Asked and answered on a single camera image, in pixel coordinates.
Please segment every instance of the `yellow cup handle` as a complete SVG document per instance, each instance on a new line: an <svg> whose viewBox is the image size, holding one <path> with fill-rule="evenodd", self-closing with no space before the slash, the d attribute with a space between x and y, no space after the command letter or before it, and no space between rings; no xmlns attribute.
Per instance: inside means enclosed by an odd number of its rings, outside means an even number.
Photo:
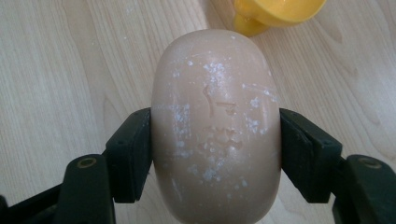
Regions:
<svg viewBox="0 0 396 224"><path fill-rule="evenodd" d="M270 27L236 13L233 18L233 28L241 35L254 36L266 31Z"/></svg>

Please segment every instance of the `light wood tabletop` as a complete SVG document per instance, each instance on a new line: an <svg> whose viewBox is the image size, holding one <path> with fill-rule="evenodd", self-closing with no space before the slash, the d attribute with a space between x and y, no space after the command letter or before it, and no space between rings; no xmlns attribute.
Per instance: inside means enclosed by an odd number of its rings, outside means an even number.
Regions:
<svg viewBox="0 0 396 224"><path fill-rule="evenodd" d="M156 65L176 38L233 29L231 0L1 0L0 194L12 205L62 182L71 160L102 153L150 106ZM312 20L251 37L280 106L396 170L396 1L329 0ZM259 223L333 223L282 173ZM142 199L116 204L118 223L178 223L151 167Z"/></svg>

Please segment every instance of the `black object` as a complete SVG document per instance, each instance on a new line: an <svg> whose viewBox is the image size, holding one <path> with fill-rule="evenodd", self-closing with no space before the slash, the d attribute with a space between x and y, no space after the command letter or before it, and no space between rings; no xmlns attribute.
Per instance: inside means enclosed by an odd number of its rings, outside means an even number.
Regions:
<svg viewBox="0 0 396 224"><path fill-rule="evenodd" d="M333 206L335 223L396 223L396 174L384 162L353 155L298 113L280 109L282 168L309 203ZM101 155L71 161L62 185L8 207L0 197L0 223L115 223L112 198L134 203L149 167L149 108L134 112Z"/></svg>

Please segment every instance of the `bar of soap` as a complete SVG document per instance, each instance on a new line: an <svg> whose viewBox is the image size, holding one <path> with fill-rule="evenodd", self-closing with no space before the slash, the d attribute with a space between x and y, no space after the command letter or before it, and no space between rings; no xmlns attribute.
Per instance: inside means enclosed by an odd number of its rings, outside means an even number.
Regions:
<svg viewBox="0 0 396 224"><path fill-rule="evenodd" d="M163 53L151 106L155 172L183 223L255 223L280 169L276 85L261 51L225 30L196 31Z"/></svg>

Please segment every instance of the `yellow plastic object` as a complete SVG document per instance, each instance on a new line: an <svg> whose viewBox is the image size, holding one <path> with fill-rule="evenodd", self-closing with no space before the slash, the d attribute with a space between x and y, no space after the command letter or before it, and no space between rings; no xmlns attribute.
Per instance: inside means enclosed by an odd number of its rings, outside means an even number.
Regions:
<svg viewBox="0 0 396 224"><path fill-rule="evenodd" d="M235 0L236 32L253 36L269 27L287 27L315 16L326 0Z"/></svg>

